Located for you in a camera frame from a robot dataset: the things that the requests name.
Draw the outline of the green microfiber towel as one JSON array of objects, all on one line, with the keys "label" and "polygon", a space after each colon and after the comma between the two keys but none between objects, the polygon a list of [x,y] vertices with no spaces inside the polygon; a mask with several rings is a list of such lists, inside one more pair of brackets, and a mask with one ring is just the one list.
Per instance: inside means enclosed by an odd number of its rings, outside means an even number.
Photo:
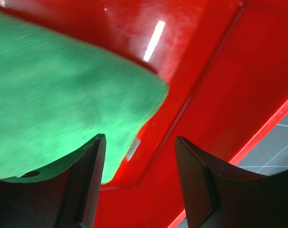
[{"label": "green microfiber towel", "polygon": [[168,85],[97,46],[0,12],[0,179],[20,177],[106,136],[110,182]]}]

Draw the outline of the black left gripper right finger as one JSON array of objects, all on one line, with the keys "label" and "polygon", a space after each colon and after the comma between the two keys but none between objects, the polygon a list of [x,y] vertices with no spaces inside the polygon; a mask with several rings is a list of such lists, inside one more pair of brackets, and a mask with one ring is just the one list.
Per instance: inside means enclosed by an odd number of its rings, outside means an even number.
[{"label": "black left gripper right finger", "polygon": [[189,227],[288,228],[288,170],[247,171],[181,136],[175,153]]}]

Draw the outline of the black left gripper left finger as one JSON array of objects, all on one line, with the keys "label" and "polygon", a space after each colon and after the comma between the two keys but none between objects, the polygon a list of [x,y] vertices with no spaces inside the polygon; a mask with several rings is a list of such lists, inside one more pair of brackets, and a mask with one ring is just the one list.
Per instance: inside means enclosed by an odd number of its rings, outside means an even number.
[{"label": "black left gripper left finger", "polygon": [[91,228],[106,154],[98,134],[21,177],[0,180],[0,228]]}]

